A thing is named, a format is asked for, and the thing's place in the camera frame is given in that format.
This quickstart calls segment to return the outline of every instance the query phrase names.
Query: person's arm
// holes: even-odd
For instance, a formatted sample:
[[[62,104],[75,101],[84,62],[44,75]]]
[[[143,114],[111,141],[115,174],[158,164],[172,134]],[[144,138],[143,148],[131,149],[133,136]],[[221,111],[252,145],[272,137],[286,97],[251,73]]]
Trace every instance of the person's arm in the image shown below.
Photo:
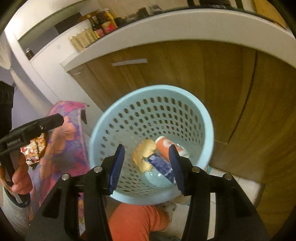
[[[25,156],[20,153],[18,159],[20,167],[12,177],[14,185],[10,188],[6,184],[3,167],[0,166],[0,180],[3,184],[3,212],[13,228],[24,237],[29,229],[30,202],[18,204],[12,191],[22,195],[30,195],[32,181],[28,174],[28,165]]]

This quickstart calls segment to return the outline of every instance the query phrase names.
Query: brown bottle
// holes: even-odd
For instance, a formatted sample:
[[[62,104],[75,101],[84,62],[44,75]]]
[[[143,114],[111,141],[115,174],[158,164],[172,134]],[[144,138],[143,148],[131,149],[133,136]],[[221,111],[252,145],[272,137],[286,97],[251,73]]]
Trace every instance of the brown bottle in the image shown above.
[[[93,30],[93,32],[95,33],[95,35],[97,36],[97,38],[103,37],[105,36],[105,33],[102,29],[102,27],[100,25],[98,25],[91,16],[89,16],[88,20],[91,23],[91,28]]]

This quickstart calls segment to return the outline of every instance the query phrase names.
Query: floral fabric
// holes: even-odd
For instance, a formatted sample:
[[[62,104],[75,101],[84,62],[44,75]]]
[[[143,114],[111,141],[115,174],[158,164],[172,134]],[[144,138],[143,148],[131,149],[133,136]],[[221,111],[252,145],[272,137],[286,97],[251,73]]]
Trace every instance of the floral fabric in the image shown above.
[[[89,171],[81,128],[81,112],[85,107],[85,104],[79,102],[59,101],[47,115],[61,114],[64,117],[64,124],[51,131],[43,158],[36,169],[29,172],[33,183],[30,220],[61,175],[69,173],[71,176],[77,176]],[[83,196],[78,200],[78,218],[82,231],[85,227]]]

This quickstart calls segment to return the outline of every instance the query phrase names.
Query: snack package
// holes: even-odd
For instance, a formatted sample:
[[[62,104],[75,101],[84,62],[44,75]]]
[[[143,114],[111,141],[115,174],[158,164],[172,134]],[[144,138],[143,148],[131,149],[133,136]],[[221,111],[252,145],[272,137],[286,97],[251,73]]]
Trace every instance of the snack package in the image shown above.
[[[148,139],[143,141],[133,152],[133,162],[138,166],[141,172],[151,171],[152,165],[145,161],[156,150],[154,141]]]
[[[46,134],[42,133],[39,137],[32,139],[30,144],[22,147],[21,152],[24,153],[27,164],[39,162],[45,153],[46,146]]]

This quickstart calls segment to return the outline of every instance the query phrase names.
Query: basket rim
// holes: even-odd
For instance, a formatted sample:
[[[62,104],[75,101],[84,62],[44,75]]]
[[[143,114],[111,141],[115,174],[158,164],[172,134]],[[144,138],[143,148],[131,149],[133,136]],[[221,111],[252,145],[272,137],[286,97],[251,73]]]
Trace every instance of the basket rim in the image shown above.
[[[172,86],[172,85],[151,85],[151,86],[143,87],[143,88],[137,89],[135,91],[132,91],[132,92],[126,94],[125,96],[121,97],[116,102],[114,102],[102,114],[102,116],[99,118],[95,128],[93,129],[93,132],[92,132],[92,135],[90,138],[90,142],[89,142],[89,165],[90,165],[91,169],[95,167],[94,163],[95,163],[96,148],[94,146],[94,143],[96,140],[96,133],[98,133],[98,130],[99,130],[101,124],[103,123],[103,121],[105,120],[105,117],[108,116],[109,114],[111,114],[113,112],[113,109],[116,106],[118,106],[119,104],[124,102],[129,97],[134,96],[134,95],[139,95],[142,92],[146,92],[149,90],[153,91],[155,89],[165,89],[165,90],[169,89],[171,91],[180,92],[182,95],[186,96],[189,100],[191,100],[193,103],[195,103],[195,105],[199,109],[200,114],[203,118],[203,122],[204,122],[204,126],[205,126],[206,131],[204,134],[205,135],[204,146],[203,146],[201,154],[200,154],[198,166],[201,169],[206,170],[206,168],[208,167],[208,164],[210,162],[210,158],[212,156],[213,148],[214,148],[214,127],[213,127],[211,117],[210,117],[207,109],[205,108],[205,106],[202,104],[202,102],[196,96],[194,96],[193,94],[191,94],[190,92],[188,92],[182,88]],[[120,192],[117,192],[116,190],[114,190],[111,197],[120,201],[120,202],[124,202],[127,204],[154,205],[154,204],[159,204],[162,202],[172,200],[179,195],[181,195],[181,192],[178,190],[177,185],[174,185],[172,187],[163,189],[161,192],[156,192],[154,194],[150,194],[148,196],[141,196],[141,197],[123,194],[123,193],[120,193]]]

